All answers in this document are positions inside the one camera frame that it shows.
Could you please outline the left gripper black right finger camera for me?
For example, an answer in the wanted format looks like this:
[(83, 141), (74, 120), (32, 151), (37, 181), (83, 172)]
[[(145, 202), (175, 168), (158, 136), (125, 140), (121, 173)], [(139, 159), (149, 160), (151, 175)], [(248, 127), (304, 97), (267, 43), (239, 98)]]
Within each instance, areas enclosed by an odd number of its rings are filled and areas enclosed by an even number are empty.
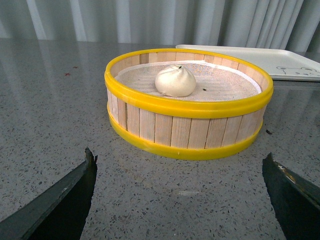
[(262, 161), (262, 176), (287, 240), (320, 238), (320, 188), (282, 164), (269, 153)]

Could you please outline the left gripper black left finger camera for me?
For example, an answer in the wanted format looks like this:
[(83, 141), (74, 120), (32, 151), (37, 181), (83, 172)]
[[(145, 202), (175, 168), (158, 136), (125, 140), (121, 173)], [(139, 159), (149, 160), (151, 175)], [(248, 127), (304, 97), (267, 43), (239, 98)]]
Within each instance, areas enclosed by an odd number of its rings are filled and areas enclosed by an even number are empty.
[(1, 221), (2, 240), (79, 240), (91, 208), (97, 156), (85, 160), (34, 200)]

